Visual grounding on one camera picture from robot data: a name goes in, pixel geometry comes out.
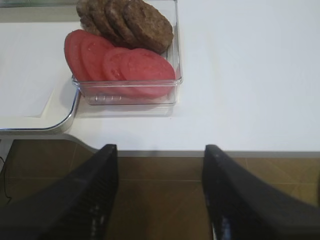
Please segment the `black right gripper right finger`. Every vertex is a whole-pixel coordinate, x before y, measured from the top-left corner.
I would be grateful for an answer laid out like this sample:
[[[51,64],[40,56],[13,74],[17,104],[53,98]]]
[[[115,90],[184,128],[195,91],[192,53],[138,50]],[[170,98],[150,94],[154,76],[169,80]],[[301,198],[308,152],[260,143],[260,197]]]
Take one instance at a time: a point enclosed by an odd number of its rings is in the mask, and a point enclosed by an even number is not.
[[[207,145],[202,188],[216,240],[318,240],[320,209],[274,188]]]

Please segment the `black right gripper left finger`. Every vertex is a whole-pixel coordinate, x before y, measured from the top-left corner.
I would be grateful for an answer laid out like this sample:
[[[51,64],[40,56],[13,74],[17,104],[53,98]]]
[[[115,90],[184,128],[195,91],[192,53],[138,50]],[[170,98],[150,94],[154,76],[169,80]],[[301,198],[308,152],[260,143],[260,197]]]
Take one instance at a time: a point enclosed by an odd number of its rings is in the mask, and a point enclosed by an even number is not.
[[[0,209],[2,240],[102,240],[118,190],[118,151],[107,144],[49,187]]]

